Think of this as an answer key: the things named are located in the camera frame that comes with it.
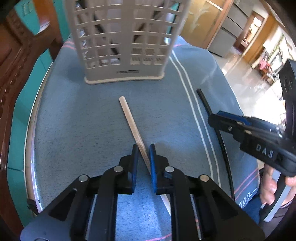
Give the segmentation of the right hand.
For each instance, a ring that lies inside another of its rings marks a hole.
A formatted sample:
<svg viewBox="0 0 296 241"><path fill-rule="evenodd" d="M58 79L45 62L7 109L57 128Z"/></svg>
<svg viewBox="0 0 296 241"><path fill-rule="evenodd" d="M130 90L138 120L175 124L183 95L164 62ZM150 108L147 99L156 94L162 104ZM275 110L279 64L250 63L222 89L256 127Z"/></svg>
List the right hand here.
<svg viewBox="0 0 296 241"><path fill-rule="evenodd" d="M262 204L268 204L271 205L275 201L275 192L278 188L278 185L276 181L273 179L273 173L274 173L274 168L271 166L265 164L264 165L264 171L263 171L263 176L260 181L260 200ZM287 186L290 186L290 192L286 196L285 200L281 204L282 206L290 203L293 198L295 197L295 184L296 184L296 179L295 177L286 177L285 178L285 184Z"/></svg>

